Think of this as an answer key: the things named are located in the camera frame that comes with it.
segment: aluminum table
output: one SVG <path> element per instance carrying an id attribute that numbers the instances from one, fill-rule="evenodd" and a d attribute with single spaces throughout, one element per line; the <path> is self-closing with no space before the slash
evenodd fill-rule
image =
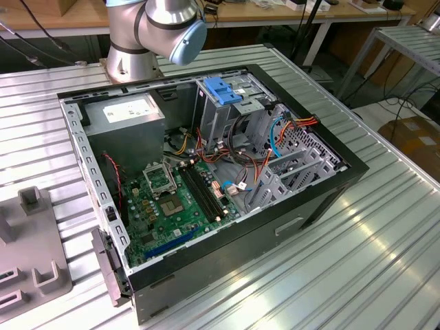
<path id="1" fill-rule="evenodd" d="M 374 72 L 384 59 L 385 55 L 391 50 L 397 50 L 401 54 L 409 57 L 422 68 L 431 71 L 436 76 L 440 76 L 440 36 L 426 31 L 419 26 L 402 27 L 376 27 L 371 31 L 365 44 L 357 54 L 350 69 L 345 74 L 337 97 L 340 99 L 349 86 L 351 79 L 356 74 L 365 56 L 372 48 L 374 42 L 380 40 L 385 43 L 382 51 L 375 59 L 374 63 L 368 69 L 366 76 Z M 417 82 L 423 69 L 417 74 L 414 83 Z"/>
<path id="2" fill-rule="evenodd" d="M 259 64 L 370 167 L 321 220 L 141 329 L 434 329 L 440 320 L 439 184 L 263 45 L 202 52 L 167 75 Z M 0 329 L 137 329 L 113 308 L 91 246 L 98 227 L 56 93 L 108 85 L 99 64 L 0 76 L 0 198 L 48 188 L 74 287 Z"/>

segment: blue cable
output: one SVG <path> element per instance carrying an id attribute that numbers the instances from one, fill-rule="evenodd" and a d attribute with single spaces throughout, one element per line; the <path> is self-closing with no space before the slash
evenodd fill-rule
<path id="1" fill-rule="evenodd" d="M 227 186 L 228 184 L 232 184 L 232 185 L 234 185 L 234 182 L 232 182 L 232 181 L 225 181 L 225 182 L 223 183 L 223 185 L 221 186 L 221 189 L 225 190 L 225 188 L 226 188 L 226 186 Z"/>
<path id="2" fill-rule="evenodd" d="M 275 146 L 275 140 L 274 140 L 274 127 L 275 127 L 275 125 L 276 125 L 280 120 L 282 120 L 282 119 L 283 119 L 283 117 L 278 117 L 278 118 L 273 122 L 272 126 L 270 127 L 270 135 L 269 135 L 270 146 L 271 146 L 271 148 L 272 148 L 272 151 L 274 152 L 274 154 L 275 154 L 277 157 L 281 157 L 281 154 L 278 152 L 278 149 L 277 149 L 276 146 Z"/>

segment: yellow wire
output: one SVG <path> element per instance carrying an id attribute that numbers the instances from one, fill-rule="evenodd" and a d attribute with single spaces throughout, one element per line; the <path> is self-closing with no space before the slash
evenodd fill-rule
<path id="1" fill-rule="evenodd" d="M 186 149 L 186 143 L 187 143 L 187 141 L 188 141 L 188 135 L 187 134 L 185 134 L 185 140 L 184 140 L 184 144 L 181 146 L 181 148 L 180 148 L 180 150 L 179 151 L 177 151 L 177 152 L 175 152 L 174 154 L 175 155 L 181 155 L 182 153 L 184 153 L 185 152 L 185 149 Z"/>
<path id="2" fill-rule="evenodd" d="M 308 122 L 309 120 L 312 120 L 312 119 L 314 119 L 314 117 L 310 117 L 310 118 L 307 118 L 307 119 L 295 119 L 295 121 L 296 122 Z"/>

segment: pci express slot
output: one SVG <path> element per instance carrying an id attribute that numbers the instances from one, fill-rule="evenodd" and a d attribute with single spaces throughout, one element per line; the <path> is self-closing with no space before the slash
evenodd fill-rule
<path id="1" fill-rule="evenodd" d="M 168 243 L 165 243 L 159 247 L 156 247 L 156 248 L 152 249 L 151 251 L 145 252 L 144 253 L 145 259 L 152 258 L 154 256 L 157 256 L 158 254 L 161 254 L 161 253 L 164 253 L 168 250 L 171 250 L 172 248 L 175 248 L 178 245 L 181 245 L 183 243 L 188 242 L 189 240 L 191 240 L 194 237 L 196 231 L 198 231 L 199 229 L 200 228 L 195 228 L 183 236 L 177 237 L 176 239 L 173 239 L 172 241 L 169 241 Z"/>
<path id="2" fill-rule="evenodd" d="M 223 210 L 206 187 L 197 170 L 193 167 L 181 168 L 179 173 L 208 221 L 212 223 L 216 221 L 217 217 L 222 218 L 224 216 Z"/>

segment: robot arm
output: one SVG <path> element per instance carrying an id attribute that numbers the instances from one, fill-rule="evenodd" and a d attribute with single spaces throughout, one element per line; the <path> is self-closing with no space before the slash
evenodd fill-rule
<path id="1" fill-rule="evenodd" d="M 107 0 L 107 9 L 107 71 L 120 83 L 159 76 L 156 54 L 187 65 L 205 43 L 206 26 L 193 0 Z"/>

